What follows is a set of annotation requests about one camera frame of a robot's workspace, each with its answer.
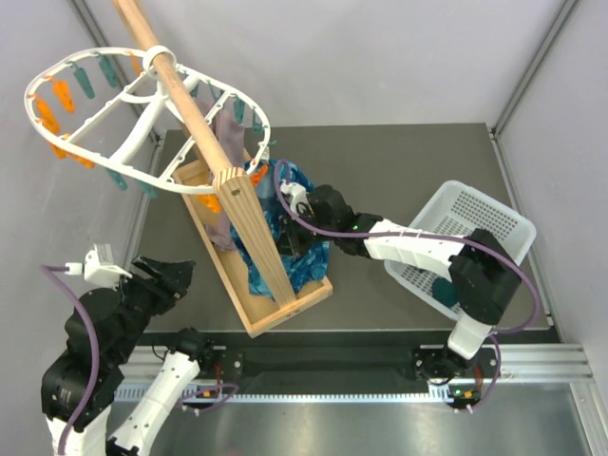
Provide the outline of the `blue patterned cloth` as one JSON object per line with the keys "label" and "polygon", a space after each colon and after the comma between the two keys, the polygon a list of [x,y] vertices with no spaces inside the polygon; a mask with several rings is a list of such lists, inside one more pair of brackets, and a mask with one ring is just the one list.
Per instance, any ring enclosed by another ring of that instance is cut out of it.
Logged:
{"label": "blue patterned cloth", "polygon": [[[275,167],[277,164],[279,164],[279,160],[269,160],[267,163],[268,170],[261,183],[256,186],[256,194],[274,241],[279,240],[281,221],[287,216],[276,195]],[[314,189],[314,184],[301,169],[289,161],[286,161],[279,170],[279,180],[282,181],[286,178],[290,182],[301,184],[307,191]],[[248,292],[251,295],[266,296],[273,299],[270,289],[233,226],[230,227],[230,235],[247,267]],[[295,293],[299,293],[307,283],[321,280],[325,276],[328,270],[329,256],[330,243],[328,241],[314,242],[299,256],[294,256],[291,253],[280,253],[282,265]]]}

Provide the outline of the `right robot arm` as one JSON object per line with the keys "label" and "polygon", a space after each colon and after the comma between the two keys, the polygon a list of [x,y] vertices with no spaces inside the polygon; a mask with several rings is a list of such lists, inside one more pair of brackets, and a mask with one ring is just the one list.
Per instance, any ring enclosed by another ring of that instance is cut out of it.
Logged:
{"label": "right robot arm", "polygon": [[461,310],[442,350],[417,360],[421,377],[442,386],[477,366],[478,351],[522,282],[516,264],[489,231],[446,237],[414,230],[353,211],[329,185],[307,190],[281,180],[276,194],[287,212],[278,242],[282,253],[297,255],[317,241],[331,241],[349,256],[397,262],[446,283]]}

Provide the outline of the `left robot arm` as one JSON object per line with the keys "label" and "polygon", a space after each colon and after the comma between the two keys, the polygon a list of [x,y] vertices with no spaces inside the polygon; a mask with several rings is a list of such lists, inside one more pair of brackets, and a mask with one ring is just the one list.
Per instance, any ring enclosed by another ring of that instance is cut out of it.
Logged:
{"label": "left robot arm", "polygon": [[57,276],[85,266],[44,266],[71,300],[66,349],[44,373],[41,406],[56,455],[147,455],[185,387],[216,363],[213,343],[193,328],[179,331],[152,385],[114,432],[107,423],[122,371],[151,319],[186,296],[195,263],[139,256],[136,273],[113,268],[109,283],[76,296]]}

